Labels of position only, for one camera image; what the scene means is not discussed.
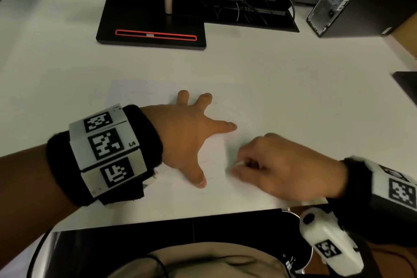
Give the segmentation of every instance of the desk surface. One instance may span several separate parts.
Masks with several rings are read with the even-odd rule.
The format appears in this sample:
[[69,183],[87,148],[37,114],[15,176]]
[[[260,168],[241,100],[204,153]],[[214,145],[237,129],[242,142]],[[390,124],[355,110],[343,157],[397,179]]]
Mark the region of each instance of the desk surface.
[[[206,24],[207,49],[105,46],[105,0],[0,2],[0,154],[45,143],[106,107],[113,79],[247,83],[264,132],[334,158],[361,155],[417,179],[417,108],[390,72],[407,67],[383,38],[319,39],[296,7],[300,33]],[[58,230],[247,210],[244,203],[128,215],[73,215]],[[251,210],[263,206],[253,202]]]

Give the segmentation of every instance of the hand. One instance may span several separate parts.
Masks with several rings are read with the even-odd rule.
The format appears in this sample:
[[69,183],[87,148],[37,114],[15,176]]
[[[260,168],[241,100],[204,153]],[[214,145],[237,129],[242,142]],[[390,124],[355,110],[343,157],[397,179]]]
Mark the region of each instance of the hand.
[[182,90],[178,93],[176,104],[142,107],[141,110],[161,138],[164,146],[162,161],[181,171],[194,186],[204,188],[207,180],[198,163],[199,150],[207,138],[235,131],[237,126],[204,115],[207,106],[211,104],[211,94],[202,94],[190,106],[189,98],[189,92]]
[[247,166],[234,166],[232,175],[285,200],[341,197],[347,183],[343,163],[273,133],[243,146],[240,161]]

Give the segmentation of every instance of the white controller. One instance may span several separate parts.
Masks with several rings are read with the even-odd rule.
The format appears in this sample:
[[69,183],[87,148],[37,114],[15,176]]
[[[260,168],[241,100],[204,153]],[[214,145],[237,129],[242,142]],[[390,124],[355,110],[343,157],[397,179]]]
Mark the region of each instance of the white controller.
[[337,224],[333,212],[310,208],[300,216],[300,233],[338,275],[362,271],[364,263],[357,245]]

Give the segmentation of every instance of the beige pants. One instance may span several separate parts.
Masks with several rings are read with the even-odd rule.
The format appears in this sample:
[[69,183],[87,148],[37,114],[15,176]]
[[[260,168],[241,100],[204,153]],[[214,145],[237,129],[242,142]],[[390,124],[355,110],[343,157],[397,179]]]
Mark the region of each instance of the beige pants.
[[[194,243],[152,252],[170,278],[288,278],[284,265],[260,250],[230,243]],[[153,259],[137,259],[108,278],[157,278],[164,273]]]

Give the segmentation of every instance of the computer tower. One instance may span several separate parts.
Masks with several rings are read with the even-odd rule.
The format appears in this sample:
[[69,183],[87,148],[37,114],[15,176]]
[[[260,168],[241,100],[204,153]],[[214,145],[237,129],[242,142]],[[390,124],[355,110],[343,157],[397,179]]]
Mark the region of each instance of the computer tower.
[[319,0],[307,18],[319,37],[389,34],[417,12],[417,0]]

